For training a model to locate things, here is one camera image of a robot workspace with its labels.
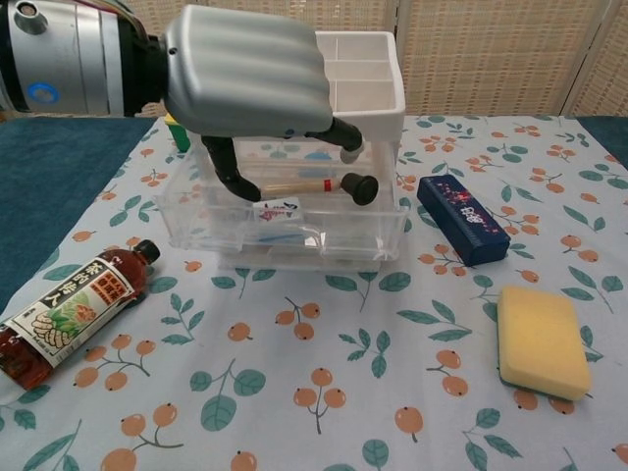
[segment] robotic arm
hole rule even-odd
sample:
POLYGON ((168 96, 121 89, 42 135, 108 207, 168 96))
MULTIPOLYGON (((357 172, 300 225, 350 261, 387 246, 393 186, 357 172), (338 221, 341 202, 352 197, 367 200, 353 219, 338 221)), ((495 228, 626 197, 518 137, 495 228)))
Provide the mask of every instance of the robotic arm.
MULTIPOLYGON (((315 33, 300 22, 187 5, 158 38, 117 0, 0 0, 0 111, 133 116, 162 99, 249 201, 262 194, 237 169, 234 137, 314 137, 345 163, 363 150, 333 116, 315 33)), ((347 176, 357 204, 375 198, 374 178, 347 176)))

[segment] yellow sponge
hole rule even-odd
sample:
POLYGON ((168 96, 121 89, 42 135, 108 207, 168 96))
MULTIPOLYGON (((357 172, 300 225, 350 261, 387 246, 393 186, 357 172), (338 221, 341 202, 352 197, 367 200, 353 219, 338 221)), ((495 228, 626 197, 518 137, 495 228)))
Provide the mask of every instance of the yellow sponge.
POLYGON ((576 400, 591 387, 571 300, 504 287, 497 305, 499 372, 507 383, 576 400))

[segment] bottle label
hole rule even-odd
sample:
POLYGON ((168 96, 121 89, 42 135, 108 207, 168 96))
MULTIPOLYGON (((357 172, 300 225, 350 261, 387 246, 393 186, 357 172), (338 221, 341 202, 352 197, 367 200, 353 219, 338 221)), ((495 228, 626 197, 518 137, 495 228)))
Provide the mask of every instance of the bottle label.
POLYGON ((120 312, 132 293, 116 268, 94 258, 6 325, 56 367, 120 312))

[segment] bottle cap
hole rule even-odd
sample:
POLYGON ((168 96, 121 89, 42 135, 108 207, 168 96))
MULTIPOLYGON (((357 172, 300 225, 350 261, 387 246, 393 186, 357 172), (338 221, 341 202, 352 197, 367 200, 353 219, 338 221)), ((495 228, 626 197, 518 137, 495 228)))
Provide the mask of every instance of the bottle cap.
POLYGON ((139 252, 146 259, 146 263, 150 265, 159 258, 161 252, 152 240, 145 239, 133 248, 133 251, 139 252))
POLYGON ((373 202, 377 196, 379 184, 375 177, 365 177, 348 173, 340 181, 340 187, 353 196, 353 201, 359 206, 366 206, 373 202))

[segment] beige wicker panel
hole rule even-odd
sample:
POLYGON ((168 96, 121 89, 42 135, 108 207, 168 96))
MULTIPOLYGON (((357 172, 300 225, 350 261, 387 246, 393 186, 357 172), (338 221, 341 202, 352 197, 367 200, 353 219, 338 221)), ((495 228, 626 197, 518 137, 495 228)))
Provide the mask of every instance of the beige wicker panel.
POLYGON ((407 113, 551 114, 599 0, 414 0, 407 113))
POLYGON ((628 116, 628 0, 613 20, 573 112, 580 116, 628 116))
POLYGON ((126 0, 149 34, 161 34, 168 23, 177 17, 181 8, 194 0, 126 0))
POLYGON ((393 30, 393 0, 198 0, 210 7, 297 18, 319 30, 393 30))

